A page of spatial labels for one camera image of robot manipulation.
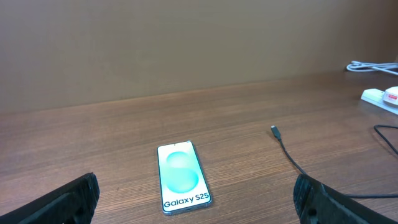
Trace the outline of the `Galaxy S25 smartphone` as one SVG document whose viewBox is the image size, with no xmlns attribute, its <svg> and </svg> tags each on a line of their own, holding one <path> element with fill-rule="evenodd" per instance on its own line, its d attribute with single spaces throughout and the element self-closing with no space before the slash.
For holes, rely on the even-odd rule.
<svg viewBox="0 0 398 224">
<path fill-rule="evenodd" d="M 157 148 L 162 211 L 176 215 L 212 204 L 205 173 L 191 141 Z"/>
</svg>

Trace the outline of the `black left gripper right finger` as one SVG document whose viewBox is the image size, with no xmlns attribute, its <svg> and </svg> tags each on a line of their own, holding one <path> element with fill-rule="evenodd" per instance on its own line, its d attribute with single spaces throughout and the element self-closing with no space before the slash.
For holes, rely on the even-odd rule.
<svg viewBox="0 0 398 224">
<path fill-rule="evenodd" d="M 293 201 L 301 224 L 397 224 L 304 174 L 297 177 Z"/>
</svg>

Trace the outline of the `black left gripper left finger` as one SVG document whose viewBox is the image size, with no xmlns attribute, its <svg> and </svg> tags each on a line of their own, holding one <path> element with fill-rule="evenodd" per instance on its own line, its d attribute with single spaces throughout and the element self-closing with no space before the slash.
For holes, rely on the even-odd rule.
<svg viewBox="0 0 398 224">
<path fill-rule="evenodd" d="M 83 176 L 1 216 L 1 223 L 90 224 L 100 197 L 94 173 Z"/>
</svg>

